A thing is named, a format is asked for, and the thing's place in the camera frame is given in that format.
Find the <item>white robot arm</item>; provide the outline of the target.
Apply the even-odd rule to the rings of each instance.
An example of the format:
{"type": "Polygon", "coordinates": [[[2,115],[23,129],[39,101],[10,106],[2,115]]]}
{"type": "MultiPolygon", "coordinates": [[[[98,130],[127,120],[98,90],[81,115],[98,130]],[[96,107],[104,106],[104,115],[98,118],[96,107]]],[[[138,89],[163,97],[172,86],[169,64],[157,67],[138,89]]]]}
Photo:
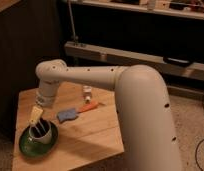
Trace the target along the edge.
{"type": "Polygon", "coordinates": [[[64,81],[112,91],[130,171],[182,171],[166,84],[147,65],[69,67],[62,60],[37,65],[39,88],[30,124],[39,122],[64,81]]]}

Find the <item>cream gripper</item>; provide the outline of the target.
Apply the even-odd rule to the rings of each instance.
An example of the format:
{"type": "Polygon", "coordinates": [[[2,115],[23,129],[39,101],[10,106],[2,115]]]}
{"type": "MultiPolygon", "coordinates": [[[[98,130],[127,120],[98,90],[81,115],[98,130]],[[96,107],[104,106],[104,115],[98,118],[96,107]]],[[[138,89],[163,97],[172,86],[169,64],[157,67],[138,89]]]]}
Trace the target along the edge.
{"type": "Polygon", "coordinates": [[[43,124],[44,120],[41,118],[41,116],[43,115],[44,110],[40,107],[40,106],[34,106],[31,110],[31,114],[30,114],[30,119],[29,119],[29,124],[30,124],[30,129],[29,129],[29,133],[30,135],[36,135],[36,128],[35,125],[37,124],[37,128],[40,127],[42,130],[40,131],[40,133],[42,131],[44,131],[45,133],[47,132],[45,129],[45,126],[43,124]]]}

